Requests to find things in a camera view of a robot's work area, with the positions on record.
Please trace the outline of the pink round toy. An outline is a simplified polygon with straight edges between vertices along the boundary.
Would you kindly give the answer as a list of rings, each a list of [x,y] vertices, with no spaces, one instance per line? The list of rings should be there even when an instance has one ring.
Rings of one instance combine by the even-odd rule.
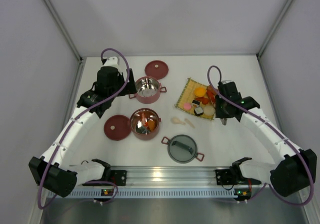
[[[192,109],[192,105],[190,103],[184,103],[183,104],[183,109],[184,110],[191,110]]]

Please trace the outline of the metal tongs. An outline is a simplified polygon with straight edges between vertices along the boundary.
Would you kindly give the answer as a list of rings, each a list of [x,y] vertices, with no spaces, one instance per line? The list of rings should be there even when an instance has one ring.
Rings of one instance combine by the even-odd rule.
[[[227,119],[226,119],[226,118],[221,119],[221,123],[222,123],[224,126],[226,126],[226,125],[227,125]]]

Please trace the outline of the red sausage toy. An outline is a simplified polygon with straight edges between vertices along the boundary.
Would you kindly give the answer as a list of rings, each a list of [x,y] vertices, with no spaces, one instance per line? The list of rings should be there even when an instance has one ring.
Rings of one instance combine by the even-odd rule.
[[[207,104],[211,104],[211,105],[215,105],[215,94],[213,92],[211,92],[210,90],[206,91],[206,97],[201,97],[200,101],[203,105],[207,105]]]

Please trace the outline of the sushi roll white centre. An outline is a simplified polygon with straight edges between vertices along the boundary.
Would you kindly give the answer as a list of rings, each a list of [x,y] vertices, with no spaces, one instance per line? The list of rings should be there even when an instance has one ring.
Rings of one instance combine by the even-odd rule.
[[[193,112],[196,116],[201,116],[204,114],[204,110],[202,107],[196,107]]]

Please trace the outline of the lower dark red lid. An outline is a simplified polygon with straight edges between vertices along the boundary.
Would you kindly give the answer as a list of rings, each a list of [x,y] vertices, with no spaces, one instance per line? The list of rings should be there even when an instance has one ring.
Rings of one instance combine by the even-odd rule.
[[[107,119],[103,130],[109,139],[123,140],[131,133],[130,120],[124,115],[114,115]]]

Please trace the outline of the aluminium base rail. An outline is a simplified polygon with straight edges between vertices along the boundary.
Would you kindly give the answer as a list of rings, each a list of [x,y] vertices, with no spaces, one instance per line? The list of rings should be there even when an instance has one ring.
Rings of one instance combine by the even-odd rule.
[[[76,187],[69,198],[215,198],[244,201],[257,194],[262,185],[250,180],[231,184],[227,168],[216,167],[113,167],[110,182]]]

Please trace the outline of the orange toy fruit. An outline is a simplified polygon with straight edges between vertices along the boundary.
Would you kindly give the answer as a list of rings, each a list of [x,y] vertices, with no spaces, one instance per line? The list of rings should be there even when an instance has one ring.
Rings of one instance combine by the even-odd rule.
[[[204,97],[206,94],[206,89],[202,88],[202,87],[198,87],[194,90],[194,94],[196,97]]]

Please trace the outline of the toy shrimp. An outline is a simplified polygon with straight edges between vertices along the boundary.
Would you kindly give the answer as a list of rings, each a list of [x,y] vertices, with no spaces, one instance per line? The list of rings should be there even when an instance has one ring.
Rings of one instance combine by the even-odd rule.
[[[146,115],[144,112],[142,112],[141,114],[141,122],[144,127],[148,126],[148,119],[146,118]]]

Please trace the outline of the upper pink steel pot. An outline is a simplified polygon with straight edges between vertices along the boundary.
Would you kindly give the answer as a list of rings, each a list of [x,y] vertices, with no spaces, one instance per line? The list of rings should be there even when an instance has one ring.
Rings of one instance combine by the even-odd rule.
[[[155,103],[161,93],[166,93],[167,88],[154,77],[145,76],[135,82],[136,93],[130,94],[129,99],[136,99],[142,104]]]

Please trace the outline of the sushi roll orange centre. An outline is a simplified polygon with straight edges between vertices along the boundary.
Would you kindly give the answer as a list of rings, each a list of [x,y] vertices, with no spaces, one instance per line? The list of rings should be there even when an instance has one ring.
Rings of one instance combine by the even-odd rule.
[[[193,106],[194,108],[200,107],[201,103],[202,103],[201,101],[198,101],[198,100],[196,100],[196,99],[194,99],[194,100],[191,102],[191,104],[192,104],[192,106]]]

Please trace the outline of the lower pink steel pot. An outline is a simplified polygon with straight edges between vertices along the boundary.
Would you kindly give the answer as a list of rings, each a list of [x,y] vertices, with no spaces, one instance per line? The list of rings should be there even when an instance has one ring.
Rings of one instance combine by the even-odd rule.
[[[147,141],[158,134],[161,122],[161,118],[154,110],[141,108],[133,112],[129,126],[138,139]]]

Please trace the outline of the fried cutlet toy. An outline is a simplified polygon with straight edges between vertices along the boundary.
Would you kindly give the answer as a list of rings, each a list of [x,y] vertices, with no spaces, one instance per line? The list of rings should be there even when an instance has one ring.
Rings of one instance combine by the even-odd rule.
[[[147,121],[147,128],[151,131],[151,132],[153,132],[155,129],[156,129],[156,127],[157,127],[157,123],[156,123],[156,121],[154,121],[154,120],[149,120],[149,121]]]

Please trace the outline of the dark red lid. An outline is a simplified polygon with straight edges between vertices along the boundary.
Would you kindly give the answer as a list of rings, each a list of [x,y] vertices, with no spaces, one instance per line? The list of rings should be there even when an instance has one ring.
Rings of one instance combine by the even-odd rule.
[[[145,66],[146,76],[154,77],[157,80],[163,79],[169,72],[168,65],[161,60],[153,60]]]
[[[124,115],[114,115],[107,119],[103,130],[109,139],[123,140],[131,133],[130,120]]]

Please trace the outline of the bamboo tray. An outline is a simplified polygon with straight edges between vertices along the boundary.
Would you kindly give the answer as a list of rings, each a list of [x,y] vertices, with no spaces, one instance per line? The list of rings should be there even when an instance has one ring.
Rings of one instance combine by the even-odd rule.
[[[185,112],[187,114],[190,114],[192,116],[195,116],[195,117],[199,117],[199,118],[202,118],[202,119],[206,119],[206,120],[214,120],[215,119],[215,116],[216,116],[216,113],[212,116],[206,116],[206,115],[201,115],[201,116],[196,116],[194,114],[194,107],[192,106],[192,109],[191,110],[184,110],[183,109],[183,104],[184,103],[190,103],[192,104],[192,101],[194,99],[200,101],[201,100],[201,97],[196,97],[195,94],[194,94],[194,90],[198,87],[202,87],[206,90],[210,90],[211,92],[213,92],[209,87],[208,85],[204,85],[204,84],[201,84],[199,82],[196,82],[194,81],[193,79],[191,79],[190,77],[187,79],[187,82],[186,82],[186,85],[184,86],[183,90],[182,90],[182,93],[181,95],[179,96],[176,104],[174,105],[175,108],[177,108],[178,110],[182,111],[182,112]]]

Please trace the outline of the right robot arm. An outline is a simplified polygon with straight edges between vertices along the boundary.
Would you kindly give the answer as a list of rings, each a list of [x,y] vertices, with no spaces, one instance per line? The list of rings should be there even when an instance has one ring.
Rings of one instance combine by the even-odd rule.
[[[288,197],[316,181],[317,155],[303,150],[289,140],[265,115],[250,96],[242,97],[233,81],[220,81],[215,97],[216,117],[235,118],[247,127],[271,155],[273,162],[264,163],[244,157],[230,167],[235,179],[255,179],[271,185],[274,191]]]

